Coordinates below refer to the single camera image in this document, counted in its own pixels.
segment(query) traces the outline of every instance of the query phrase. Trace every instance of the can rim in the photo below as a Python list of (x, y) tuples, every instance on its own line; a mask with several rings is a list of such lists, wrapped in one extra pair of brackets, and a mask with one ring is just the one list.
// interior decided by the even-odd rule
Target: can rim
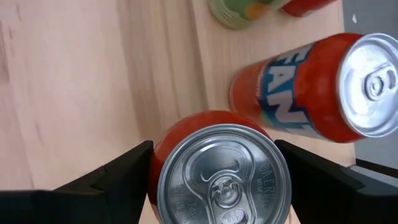
[[(381, 39), (384, 42), (380, 43), (383, 46), (396, 46), (398, 47), (398, 40), (396, 40), (395, 38), (393, 38), (390, 35), (387, 34), (382, 34), (382, 33), (373, 33), (373, 34), (368, 34), (368, 35), (364, 35), (362, 38), (358, 39), (353, 46), (351, 46), (347, 53), (345, 54), (344, 59), (340, 62), (339, 68), (338, 68), (338, 75), (336, 76), (337, 81), (336, 81), (336, 93), (337, 93), (337, 97), (339, 100), (339, 110), (340, 110), (340, 114), (342, 116), (342, 118), (344, 119), (345, 123), (348, 125), (348, 127), (354, 131), (355, 133), (359, 134), (360, 136), (366, 137), (366, 138), (381, 138), (384, 136), (387, 136), (391, 133), (393, 133), (397, 128), (398, 128), (398, 112), (396, 112), (394, 114), (395, 117), (395, 121), (393, 122), (392, 125), (390, 125), (389, 128), (387, 128), (386, 130), (382, 131), (382, 132), (375, 132), (375, 131), (366, 131), (365, 129), (361, 129), (360, 127), (358, 127), (356, 124), (354, 124), (350, 118), (348, 117), (348, 115), (345, 112), (344, 109), (344, 105), (343, 105), (343, 90), (341, 89), (342, 87), (342, 75), (343, 75), (343, 65), (345, 64), (345, 62), (348, 60), (349, 56), (354, 52), (354, 50), (356, 50), (356, 48), (362, 44), (362, 42), (364, 40), (369, 40), (369, 39)], [(391, 55), (395, 55), (395, 60), (398, 61), (398, 49), (394, 49), (394, 48), (390, 48), (390, 49), (386, 49), (388, 52), (391, 53)]]
[(165, 195), (162, 191), (162, 189), (166, 188), (167, 180), (171, 174), (170, 169), (173, 166), (173, 161), (178, 158), (179, 154), (187, 145), (196, 142), (202, 137), (205, 137), (209, 134), (214, 134), (216, 132), (231, 133), (232, 130), (236, 131), (238, 134), (245, 134), (244, 136), (248, 139), (264, 146), (260, 148), (267, 152), (266, 155), (270, 161), (272, 160), (277, 164), (277, 169), (274, 169), (274, 172), (275, 176), (278, 175), (281, 179), (279, 186), (281, 194), (280, 200), (275, 200), (277, 204), (275, 204), (276, 206), (274, 207), (274, 220), (271, 223), (283, 223), (286, 221), (286, 218), (290, 212), (290, 203), (292, 199), (292, 184), (290, 181), (290, 173), (286, 160), (272, 140), (261, 134), (259, 131), (240, 124), (217, 124), (200, 129), (187, 136), (173, 149), (163, 165), (157, 186), (157, 211), (161, 221), (165, 223), (174, 223), (174, 219), (170, 216), (170, 212), (167, 209), (167, 199), (164, 197)]

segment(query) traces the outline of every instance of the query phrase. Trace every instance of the fanta logo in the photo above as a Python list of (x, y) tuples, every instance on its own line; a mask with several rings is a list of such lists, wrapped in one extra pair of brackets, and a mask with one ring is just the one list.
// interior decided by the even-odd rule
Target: fanta logo
[(287, 52), (266, 65), (259, 104), (270, 125), (290, 133), (320, 138), (307, 110), (295, 101), (294, 79), (298, 66), (306, 61), (311, 45)]

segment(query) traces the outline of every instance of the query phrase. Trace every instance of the can lid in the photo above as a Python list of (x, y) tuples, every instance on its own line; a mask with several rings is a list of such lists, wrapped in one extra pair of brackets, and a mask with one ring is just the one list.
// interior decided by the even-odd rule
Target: can lid
[(185, 138), (160, 174), (164, 223), (283, 223), (290, 209), (287, 164), (261, 133), (219, 124)]
[(353, 131), (379, 138), (398, 126), (398, 41), (369, 34), (349, 50), (338, 76), (342, 114)]

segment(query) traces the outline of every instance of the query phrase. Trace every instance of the wooden table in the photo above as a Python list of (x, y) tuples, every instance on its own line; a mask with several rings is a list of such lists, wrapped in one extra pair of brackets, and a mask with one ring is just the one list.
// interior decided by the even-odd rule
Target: wooden table
[[(339, 1), (240, 32), (205, 0), (0, 0), (0, 21), (0, 189), (66, 184), (184, 116), (228, 109), (241, 67), (343, 31)], [(352, 144), (271, 136), (354, 162)]]

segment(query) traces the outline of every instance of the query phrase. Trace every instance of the green can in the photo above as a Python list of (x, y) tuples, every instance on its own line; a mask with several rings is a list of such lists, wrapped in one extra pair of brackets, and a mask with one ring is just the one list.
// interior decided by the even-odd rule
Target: green can
[(273, 0), (208, 0), (213, 15), (231, 29), (243, 29), (259, 19)]

